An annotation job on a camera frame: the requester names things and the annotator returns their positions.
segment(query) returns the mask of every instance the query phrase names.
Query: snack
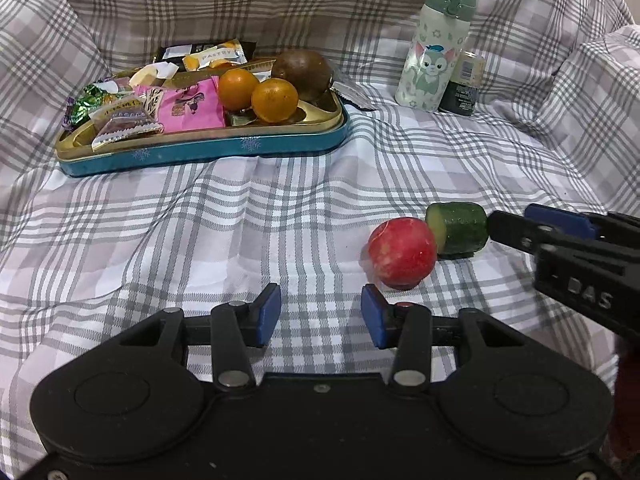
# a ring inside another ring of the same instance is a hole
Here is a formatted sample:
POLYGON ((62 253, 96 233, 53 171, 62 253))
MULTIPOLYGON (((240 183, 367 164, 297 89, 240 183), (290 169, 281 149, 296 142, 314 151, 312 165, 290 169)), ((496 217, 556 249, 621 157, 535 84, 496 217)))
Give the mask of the snack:
POLYGON ((331 88, 343 99, 358 107, 360 110, 375 110, 369 97, 363 92, 356 82, 342 72, 337 66, 329 66, 334 70, 334 79, 331 88))
POLYGON ((135 94, 131 93, 117 101, 105 104, 104 106, 93 110, 89 114, 89 118, 94 124, 95 131, 100 132, 100 130, 104 128, 104 125, 109 121, 109 117, 112 113, 117 110, 121 110, 122 108, 131 108, 135 106, 141 107, 142 101, 140 101, 135 94))
POLYGON ((129 85, 135 87, 146 84, 152 85, 155 79, 171 79, 178 72, 178 66, 174 63, 162 61, 160 63, 152 63, 138 70, 131 79, 129 85))
POLYGON ((223 107, 238 112, 251 106, 251 94, 258 85, 258 78, 244 68, 232 68, 220 76, 218 97, 223 107))
POLYGON ((397 290, 409 290, 433 270, 436 242, 422 220, 393 218, 371 233, 367 253, 380 281, 397 290))
POLYGON ((246 63, 246 57, 239 40, 230 40, 206 50, 187 54, 182 63, 189 72, 203 68, 216 68, 246 63))
MULTIPOLYGON (((159 61, 168 61, 178 66, 178 72, 186 72, 182 58, 187 54, 196 54, 207 50, 212 46, 218 46, 223 41, 201 41, 199 43, 165 46, 158 50, 154 57, 154 63, 159 61)), ((254 56, 255 42, 253 41, 240 41, 244 56, 249 60, 254 56)))
POLYGON ((140 85, 136 94, 144 101, 145 112, 164 126, 166 134, 225 126, 218 76, 180 89, 140 85))
POLYGON ((92 121, 97 132, 91 143, 94 151, 117 140, 162 133, 162 124, 149 118, 136 96, 103 106, 92 113, 92 121))
POLYGON ((438 255, 466 258, 484 247, 489 237, 486 213, 473 202, 433 203, 425 221, 435 236, 438 255))
POLYGON ((298 108, 298 92, 289 81, 272 77, 255 87, 251 106, 255 115, 265 123, 281 123, 298 108))
POLYGON ((76 99, 69 98, 66 102, 63 128, 73 131, 89 120, 89 113, 131 94, 132 90, 128 83, 128 78, 107 78, 82 88, 81 94, 76 99))
POLYGON ((271 77, 292 83, 301 100, 315 102, 329 86, 333 70, 314 50, 285 50, 273 63, 271 77))

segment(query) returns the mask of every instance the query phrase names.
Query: small bottle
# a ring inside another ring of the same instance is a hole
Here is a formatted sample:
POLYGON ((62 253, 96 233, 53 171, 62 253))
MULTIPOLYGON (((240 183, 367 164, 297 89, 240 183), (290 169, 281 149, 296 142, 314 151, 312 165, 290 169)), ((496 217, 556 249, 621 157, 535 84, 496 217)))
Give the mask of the small bottle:
POLYGON ((473 52, 462 52, 442 95, 438 110, 467 117, 472 115, 476 108, 485 65, 483 57, 473 52))
POLYGON ((396 101, 434 111, 444 93, 476 12, 476 0, 426 0, 404 62, 396 101))

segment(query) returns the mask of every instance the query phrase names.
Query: cucumber slice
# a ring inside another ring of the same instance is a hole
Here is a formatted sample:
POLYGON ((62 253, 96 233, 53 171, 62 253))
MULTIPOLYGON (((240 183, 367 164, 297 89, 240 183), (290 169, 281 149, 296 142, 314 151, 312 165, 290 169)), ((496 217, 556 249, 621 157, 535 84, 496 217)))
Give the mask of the cucumber slice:
POLYGON ((425 222, 433 232, 439 256, 473 254, 488 239, 486 213, 472 202, 433 203, 427 208, 425 222))

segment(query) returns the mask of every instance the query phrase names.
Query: tin tray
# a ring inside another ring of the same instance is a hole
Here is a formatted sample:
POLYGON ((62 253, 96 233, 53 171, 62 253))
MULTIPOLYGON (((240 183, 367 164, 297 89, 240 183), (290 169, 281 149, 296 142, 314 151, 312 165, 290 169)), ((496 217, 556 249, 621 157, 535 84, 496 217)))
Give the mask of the tin tray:
POLYGON ((56 156, 69 176, 133 170, 211 160, 221 156, 318 152, 340 144, 348 132, 348 113, 333 91, 318 106, 299 101, 286 123, 267 124, 246 116, 227 116, 225 128, 155 134, 119 140, 94 150, 94 126, 85 123, 71 133, 61 132, 56 156))

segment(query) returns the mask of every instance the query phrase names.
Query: plaid bedsheet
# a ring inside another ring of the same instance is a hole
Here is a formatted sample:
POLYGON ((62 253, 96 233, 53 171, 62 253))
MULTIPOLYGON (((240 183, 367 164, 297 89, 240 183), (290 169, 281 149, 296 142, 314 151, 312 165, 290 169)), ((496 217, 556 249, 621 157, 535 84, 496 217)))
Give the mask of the plaid bedsheet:
MULTIPOLYGON (((54 368, 166 306, 188 315, 283 291, 264 370, 386 370, 359 313, 363 253, 385 219, 434 201, 521 212, 532 202, 640 214, 640 28, 623 0, 479 0, 485 56, 472 118, 398 107, 423 0, 0 0, 0 468, 42 454, 29 419, 54 368), (68 95, 208 38, 320 51, 378 110, 350 108, 347 141, 316 156, 67 178, 53 157, 68 95)), ((475 306, 611 384, 612 337, 532 290, 528 256, 489 243, 439 262, 408 293, 436 314, 475 306)), ((190 369, 210 378, 207 351, 190 369)), ((434 378, 452 371, 447 349, 434 378)))

